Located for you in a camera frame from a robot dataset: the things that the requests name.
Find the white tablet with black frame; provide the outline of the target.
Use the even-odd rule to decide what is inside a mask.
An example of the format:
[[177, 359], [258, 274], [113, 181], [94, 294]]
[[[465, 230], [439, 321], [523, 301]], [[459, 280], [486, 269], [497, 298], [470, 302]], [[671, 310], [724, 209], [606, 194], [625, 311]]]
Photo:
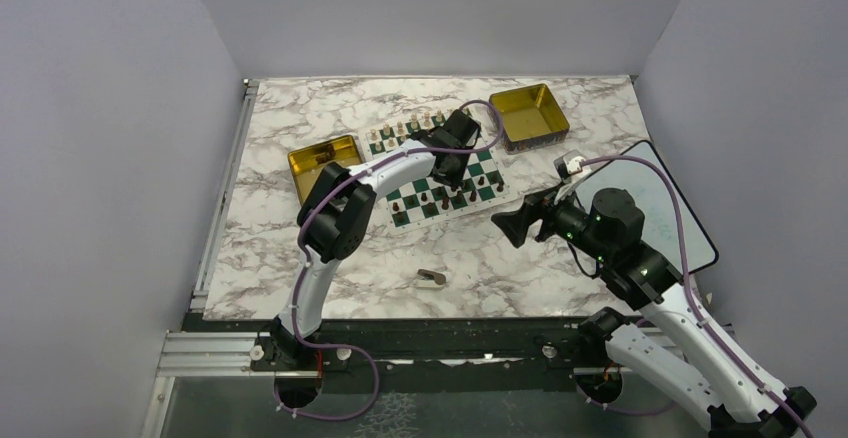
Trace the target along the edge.
[[[605, 188], [624, 189], [631, 195], [645, 215], [642, 240], [680, 267], [677, 220], [664, 180], [643, 164], [615, 160], [595, 166], [593, 173], [577, 187], [576, 194], [583, 205], [590, 206], [594, 195]], [[673, 189], [683, 222], [689, 271], [695, 273], [717, 263], [719, 252], [679, 187]]]

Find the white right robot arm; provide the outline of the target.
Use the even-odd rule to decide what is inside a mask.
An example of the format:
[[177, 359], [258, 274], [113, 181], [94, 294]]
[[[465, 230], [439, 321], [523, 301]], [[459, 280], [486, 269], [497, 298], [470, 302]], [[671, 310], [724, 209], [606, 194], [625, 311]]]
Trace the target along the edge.
[[642, 239], [644, 214], [627, 191], [602, 189], [583, 211], [574, 195], [559, 198], [555, 189], [543, 190], [492, 221], [515, 247], [539, 222], [538, 241], [558, 236], [595, 259], [607, 288], [679, 351], [668, 352], [623, 314], [605, 307], [578, 327], [577, 351], [585, 362], [600, 365], [608, 359], [631, 369], [696, 418], [711, 437], [790, 437], [809, 431], [804, 420], [817, 405], [812, 394], [766, 372], [715, 323], [693, 297], [690, 283]]

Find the green white chess board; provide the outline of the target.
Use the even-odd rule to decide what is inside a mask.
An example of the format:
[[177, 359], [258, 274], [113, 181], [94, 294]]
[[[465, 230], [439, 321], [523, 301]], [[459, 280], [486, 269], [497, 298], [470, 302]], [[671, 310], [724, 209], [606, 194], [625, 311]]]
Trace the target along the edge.
[[[371, 161], [387, 154], [381, 153], [377, 156], [371, 157], [363, 150], [362, 153], [366, 161]], [[487, 174], [493, 171], [498, 171], [502, 177], [502, 182], [505, 186], [503, 192], [497, 192], [496, 188], [498, 184], [492, 185], [489, 182]], [[486, 177], [486, 184], [483, 187], [479, 187], [477, 185], [477, 181], [480, 176]], [[442, 198], [436, 199], [433, 196], [433, 190], [438, 187], [444, 188], [442, 198], [444, 196], [449, 196], [450, 200], [458, 189], [462, 189], [466, 205], [462, 208], [454, 208], [451, 202], [451, 208], [449, 210], [442, 210]], [[478, 194], [476, 202], [469, 201], [469, 195], [473, 189], [476, 189]], [[422, 192], [426, 192], [429, 195], [429, 199], [426, 203], [422, 203], [420, 201], [420, 194]], [[405, 203], [405, 198], [407, 196], [416, 196], [419, 205], [417, 207], [408, 208]], [[384, 230], [391, 235], [399, 235], [465, 215], [482, 212], [498, 205], [506, 204], [517, 198], [518, 191], [507, 180], [503, 172], [501, 153], [498, 149], [491, 148], [487, 151], [478, 152], [469, 157], [468, 165], [464, 173], [464, 180], [459, 188], [451, 189], [448, 186], [435, 182], [431, 177], [407, 183], [389, 192], [385, 197], [376, 202], [371, 223], [382, 226]], [[408, 222], [402, 226], [399, 226], [395, 221], [395, 215], [397, 213], [394, 213], [392, 210], [392, 204], [395, 202], [397, 202], [400, 206], [399, 212], [406, 212], [408, 216]], [[434, 203], [437, 206], [439, 212], [437, 216], [426, 217], [424, 215], [423, 207], [429, 203]]]

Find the gold tin with dark pieces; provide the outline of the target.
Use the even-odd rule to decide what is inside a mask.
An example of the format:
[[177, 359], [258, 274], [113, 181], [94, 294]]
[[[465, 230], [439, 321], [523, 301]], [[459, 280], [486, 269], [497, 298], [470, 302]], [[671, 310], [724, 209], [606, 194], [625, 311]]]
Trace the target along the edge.
[[365, 161], [352, 135], [343, 135], [291, 151], [287, 159], [301, 204], [307, 199], [327, 164], [338, 163], [342, 167], [351, 167]]

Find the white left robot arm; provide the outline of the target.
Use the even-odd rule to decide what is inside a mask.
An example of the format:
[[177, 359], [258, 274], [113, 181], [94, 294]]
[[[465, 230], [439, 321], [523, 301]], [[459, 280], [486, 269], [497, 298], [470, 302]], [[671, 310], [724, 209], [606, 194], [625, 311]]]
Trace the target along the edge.
[[478, 121], [456, 110], [443, 124], [412, 133], [394, 150], [364, 164], [324, 167], [298, 214], [300, 268], [270, 328], [285, 365], [298, 369], [313, 359], [315, 344], [309, 336], [321, 326], [339, 265], [365, 238], [375, 203], [420, 179], [461, 185], [480, 133]]

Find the empty gold tin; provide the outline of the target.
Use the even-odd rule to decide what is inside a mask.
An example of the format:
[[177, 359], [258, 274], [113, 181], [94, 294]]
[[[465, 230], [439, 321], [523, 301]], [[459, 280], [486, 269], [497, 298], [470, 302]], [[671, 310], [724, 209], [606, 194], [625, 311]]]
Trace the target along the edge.
[[547, 84], [497, 92], [489, 97], [489, 103], [500, 114], [502, 143], [508, 154], [561, 143], [571, 128]]

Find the light wooden chess pieces row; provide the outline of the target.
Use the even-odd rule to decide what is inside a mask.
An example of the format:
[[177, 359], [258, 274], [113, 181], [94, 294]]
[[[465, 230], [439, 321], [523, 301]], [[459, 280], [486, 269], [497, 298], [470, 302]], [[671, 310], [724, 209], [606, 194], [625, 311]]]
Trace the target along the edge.
[[403, 119], [397, 118], [362, 128], [356, 138], [360, 148], [374, 157], [399, 148], [418, 131], [427, 132], [431, 128], [443, 126], [452, 112], [453, 109], [439, 109], [413, 113]]

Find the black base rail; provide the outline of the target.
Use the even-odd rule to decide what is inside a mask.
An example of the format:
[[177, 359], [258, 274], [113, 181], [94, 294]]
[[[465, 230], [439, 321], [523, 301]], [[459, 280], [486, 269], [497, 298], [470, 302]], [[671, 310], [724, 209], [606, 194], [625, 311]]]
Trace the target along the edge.
[[542, 390], [571, 392], [578, 380], [619, 382], [629, 369], [602, 357], [578, 331], [583, 317], [330, 319], [310, 337], [331, 349], [278, 345], [257, 334], [250, 368], [284, 385], [332, 394]]

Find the dark chess pieces in tin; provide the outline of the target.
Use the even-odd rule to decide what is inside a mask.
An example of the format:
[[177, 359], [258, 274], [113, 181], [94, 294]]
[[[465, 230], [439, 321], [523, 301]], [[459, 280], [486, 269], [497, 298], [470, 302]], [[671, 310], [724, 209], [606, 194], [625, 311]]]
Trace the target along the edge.
[[335, 159], [335, 151], [332, 149], [325, 150], [324, 152], [317, 154], [315, 157], [315, 161], [317, 164], [331, 162]]

